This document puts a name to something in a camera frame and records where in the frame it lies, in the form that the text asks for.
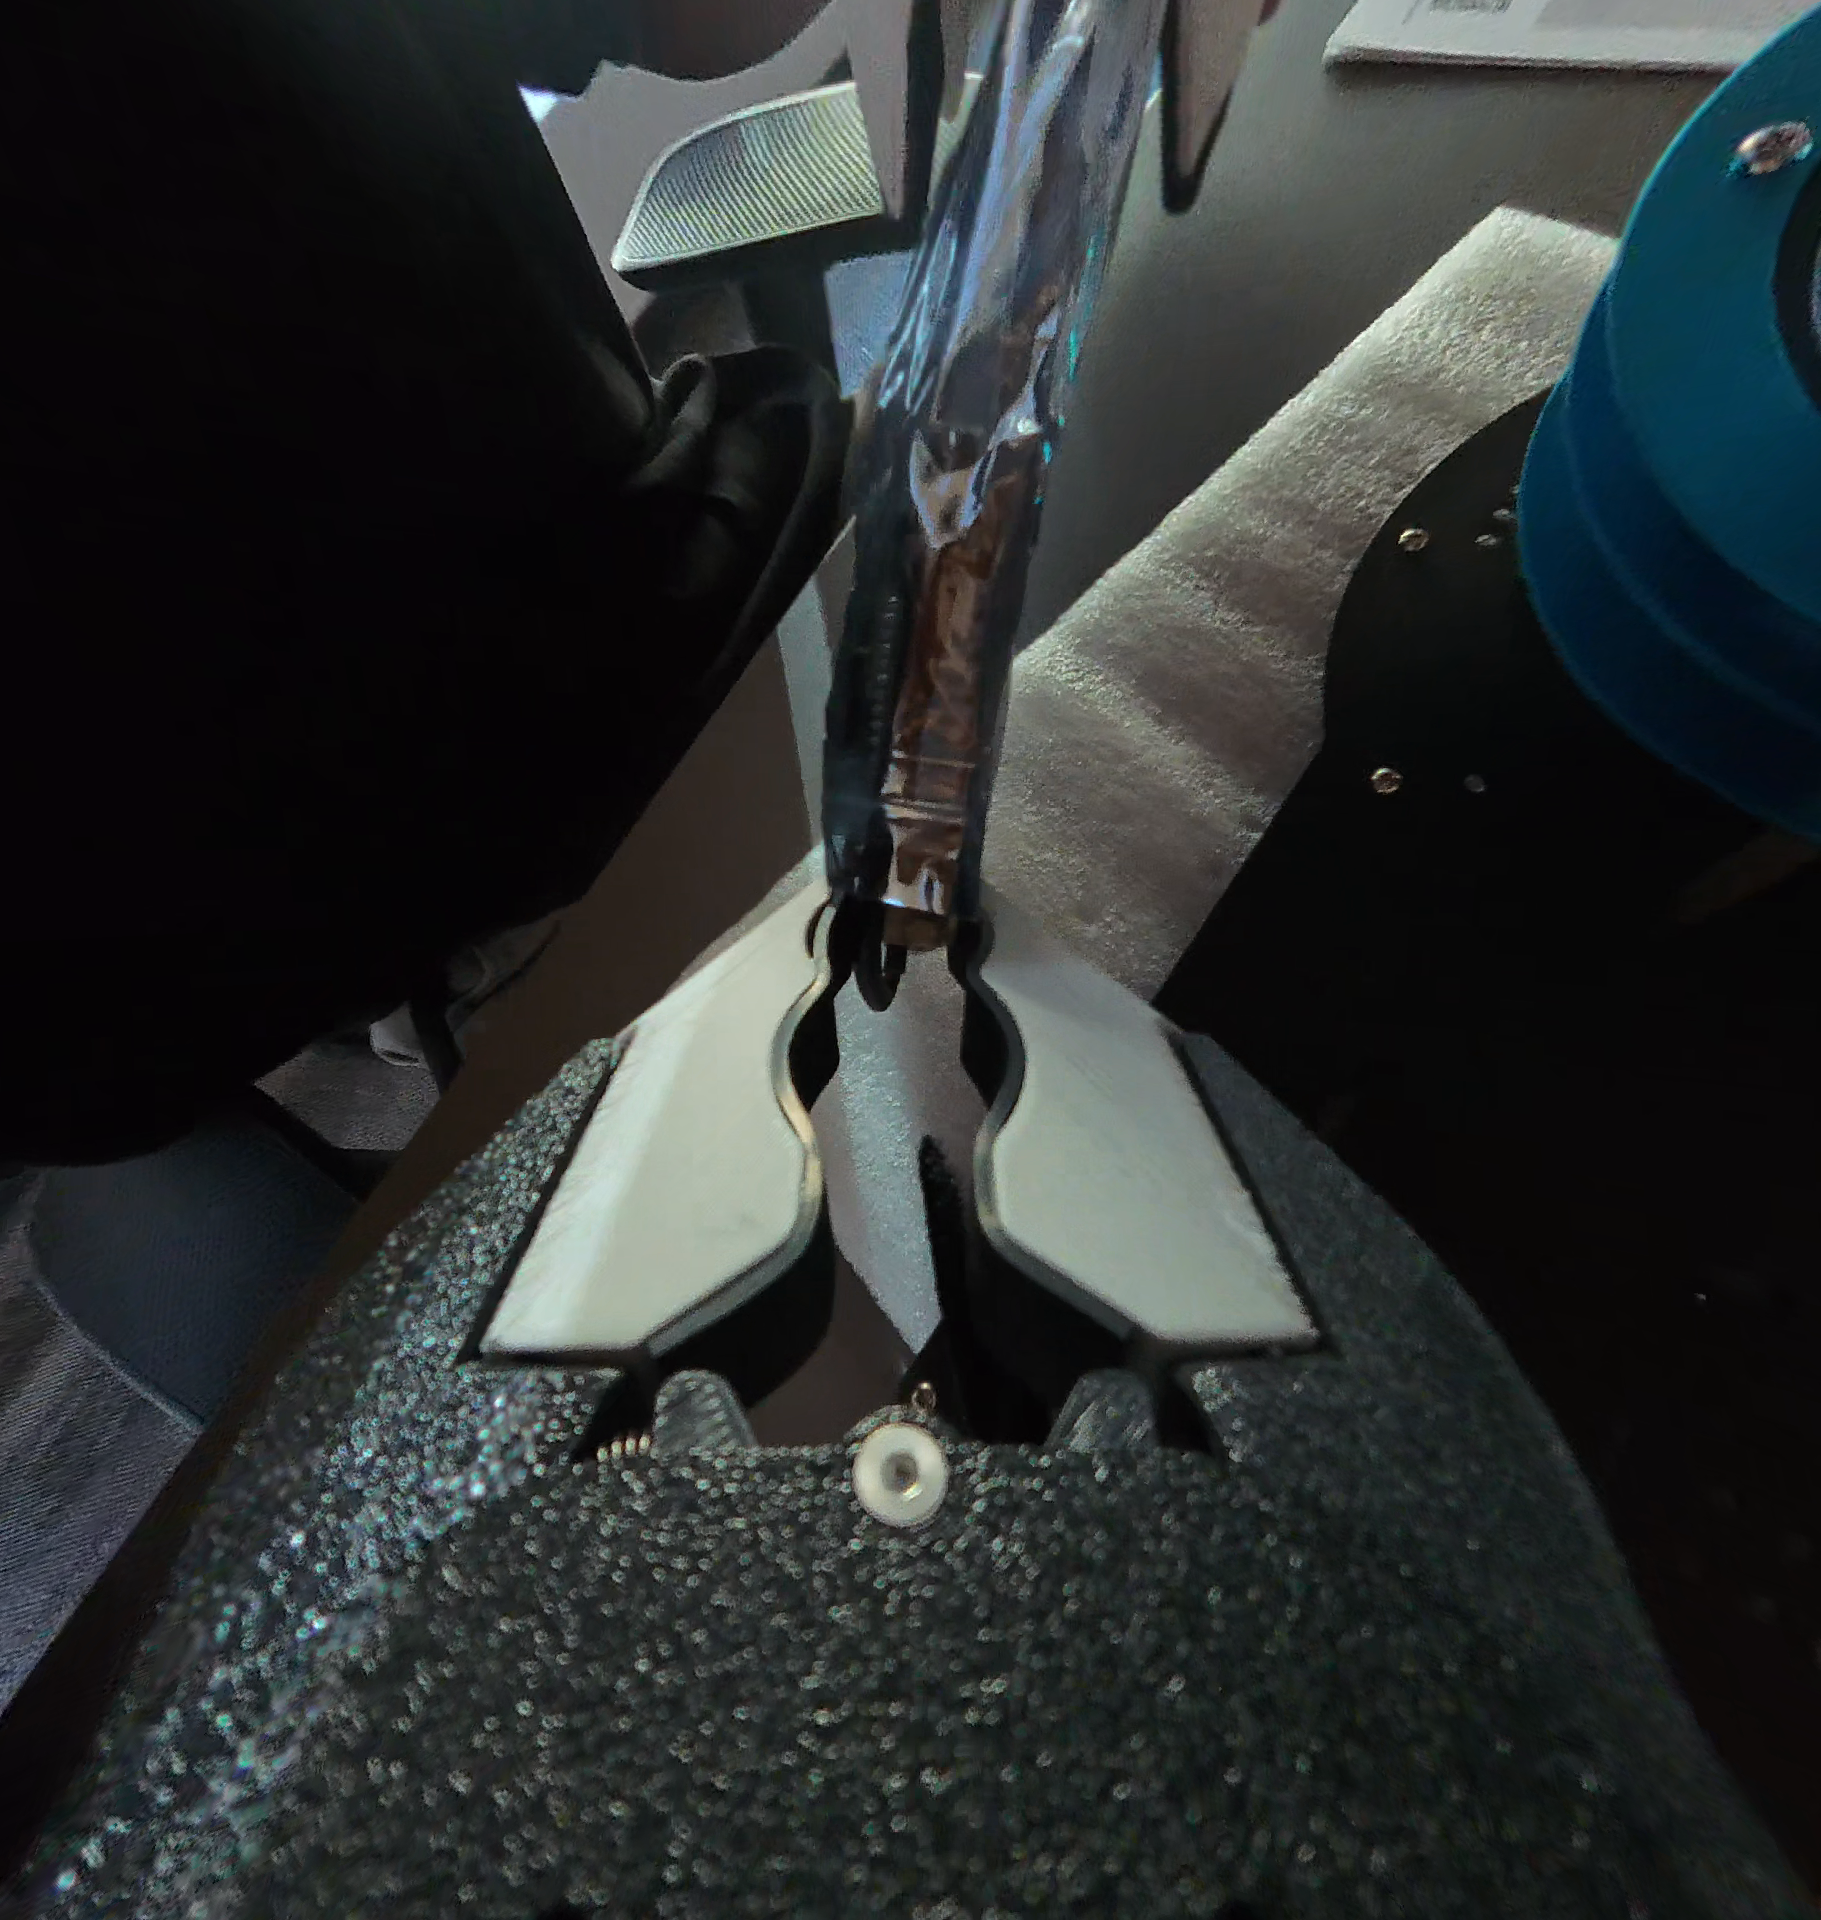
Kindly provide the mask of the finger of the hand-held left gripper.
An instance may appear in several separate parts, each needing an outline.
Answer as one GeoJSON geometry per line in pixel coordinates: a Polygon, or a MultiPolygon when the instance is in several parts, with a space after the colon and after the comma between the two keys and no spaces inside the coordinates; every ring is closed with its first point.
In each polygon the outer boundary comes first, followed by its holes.
{"type": "Polygon", "coordinates": [[[888,239],[912,244],[923,230],[943,112],[943,5],[848,2],[847,56],[888,239]]]}
{"type": "Polygon", "coordinates": [[[1163,5],[1163,208],[1198,198],[1237,79],[1271,2],[1163,5]]]}

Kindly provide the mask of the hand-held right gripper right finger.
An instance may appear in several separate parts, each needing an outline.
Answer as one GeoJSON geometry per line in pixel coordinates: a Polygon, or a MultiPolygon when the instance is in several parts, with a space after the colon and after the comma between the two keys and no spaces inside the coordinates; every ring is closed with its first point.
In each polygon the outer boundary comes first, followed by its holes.
{"type": "Polygon", "coordinates": [[[983,1243],[1018,1357],[1053,1303],[1131,1357],[1306,1353],[1316,1322],[1175,1027],[1030,917],[960,960],[983,1243]]]}

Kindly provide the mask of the white foam sheet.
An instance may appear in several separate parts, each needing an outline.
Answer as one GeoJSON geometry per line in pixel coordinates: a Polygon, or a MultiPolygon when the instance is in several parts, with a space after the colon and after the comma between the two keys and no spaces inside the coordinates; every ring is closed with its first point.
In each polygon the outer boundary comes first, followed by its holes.
{"type": "Polygon", "coordinates": [[[1323,738],[1355,566],[1563,372],[1617,243],[1501,206],[1017,665],[986,879],[1155,999],[1323,738]]]}

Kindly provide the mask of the silver foil bag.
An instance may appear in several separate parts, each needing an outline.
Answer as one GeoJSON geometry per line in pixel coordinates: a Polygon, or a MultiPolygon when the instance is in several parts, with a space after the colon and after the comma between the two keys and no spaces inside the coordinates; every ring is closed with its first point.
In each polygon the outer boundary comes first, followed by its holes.
{"type": "Polygon", "coordinates": [[[831,955],[874,1011],[983,914],[1043,496],[1163,5],[1006,5],[866,388],[823,767],[831,955]]]}

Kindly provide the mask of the person's black clothing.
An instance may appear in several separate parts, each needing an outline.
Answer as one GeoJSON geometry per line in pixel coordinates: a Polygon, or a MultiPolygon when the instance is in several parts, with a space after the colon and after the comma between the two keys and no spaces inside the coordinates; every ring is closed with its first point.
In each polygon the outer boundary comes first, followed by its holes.
{"type": "Polygon", "coordinates": [[[834,540],[788,349],[646,371],[526,89],[819,5],[0,5],[0,1180],[578,900],[834,540]]]}

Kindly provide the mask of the grey mesh chair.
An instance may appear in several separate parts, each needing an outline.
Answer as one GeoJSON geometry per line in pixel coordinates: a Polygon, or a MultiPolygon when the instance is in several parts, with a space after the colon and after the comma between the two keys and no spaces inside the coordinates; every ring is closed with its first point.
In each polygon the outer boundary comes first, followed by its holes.
{"type": "Polygon", "coordinates": [[[634,192],[611,270],[658,291],[845,260],[893,230],[859,89],[839,80],[732,111],[669,146],[634,192]]]}

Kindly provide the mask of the printed instruction manual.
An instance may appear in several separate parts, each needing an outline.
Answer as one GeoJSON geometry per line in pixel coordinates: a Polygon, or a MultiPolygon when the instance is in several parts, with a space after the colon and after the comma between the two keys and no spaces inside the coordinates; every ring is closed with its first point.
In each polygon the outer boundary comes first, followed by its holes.
{"type": "Polygon", "coordinates": [[[1729,75],[1814,2],[1357,2],[1323,62],[1729,75]]]}

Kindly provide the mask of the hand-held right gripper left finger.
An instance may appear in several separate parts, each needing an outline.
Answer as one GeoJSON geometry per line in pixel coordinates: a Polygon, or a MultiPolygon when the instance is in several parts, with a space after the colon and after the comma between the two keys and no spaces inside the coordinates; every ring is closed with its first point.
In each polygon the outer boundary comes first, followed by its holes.
{"type": "Polygon", "coordinates": [[[642,1012],[480,1355],[664,1365],[753,1303],[825,1213],[788,1044],[829,989],[827,900],[785,900],[642,1012]]]}

